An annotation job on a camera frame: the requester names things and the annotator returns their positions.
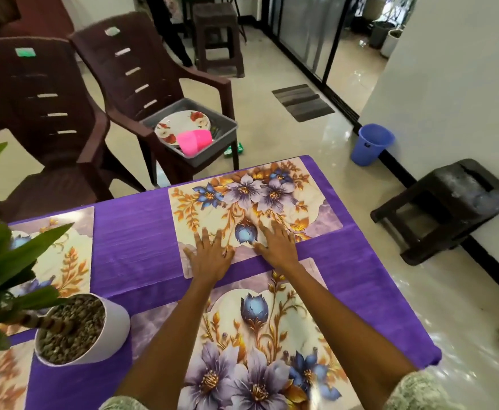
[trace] floral placemat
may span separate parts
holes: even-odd
[[[325,286],[313,259],[301,264]],[[176,305],[132,317],[134,360]],[[331,410],[360,406],[331,348],[284,276],[265,272],[215,288],[202,316],[178,409],[306,410],[316,403]]]
[[[47,285],[55,286],[63,297],[90,292],[94,207],[11,225],[11,248],[23,245],[50,228],[71,222],[75,224],[67,233],[37,259],[33,268],[36,279],[14,287],[14,296],[25,295]],[[19,325],[4,324],[0,324],[0,329],[7,335],[26,330]]]
[[[192,272],[183,249],[195,251],[194,233],[202,227],[211,238],[219,229],[223,246],[237,248],[232,263],[254,257],[254,241],[266,245],[259,220],[279,221],[297,241],[342,228],[300,158],[172,187],[170,203],[186,278]]]
[[[33,346],[31,340],[0,351],[0,410],[24,409]]]

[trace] pink cup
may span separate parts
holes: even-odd
[[[192,157],[213,142],[212,133],[209,130],[188,130],[176,135],[177,143],[181,151]]]

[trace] purple tablecloth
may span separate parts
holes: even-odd
[[[300,259],[314,258],[329,290],[391,340],[416,366],[437,364],[441,351],[361,230],[314,160],[309,156],[301,159],[344,227],[298,243]],[[269,269],[261,257],[235,263],[218,286]],[[93,293],[123,305],[133,315],[177,301],[189,283],[183,276],[167,189],[95,205]],[[33,337],[34,331],[26,331],[13,336],[12,341],[17,344]],[[26,408],[96,409],[112,395],[130,365],[130,338],[115,356],[96,364],[49,368],[34,358]]]

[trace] sleeve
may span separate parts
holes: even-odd
[[[434,376],[418,371],[403,377],[384,410],[464,410],[464,407],[452,403]]]
[[[147,410],[147,407],[131,397],[117,396],[103,403],[100,410]]]

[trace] hand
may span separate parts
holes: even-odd
[[[259,221],[259,228],[262,230],[268,242],[265,248],[259,242],[253,244],[253,249],[258,255],[262,255],[274,269],[282,272],[292,270],[299,265],[299,257],[295,248],[295,236],[287,231],[277,221],[272,222],[272,231]]]
[[[189,248],[183,249],[189,257],[194,282],[203,282],[213,287],[228,270],[234,257],[234,249],[230,248],[223,255],[224,249],[221,247],[221,236],[222,231],[218,230],[215,239],[210,243],[210,235],[204,227],[201,239],[198,233],[194,234],[196,254],[192,253]]]

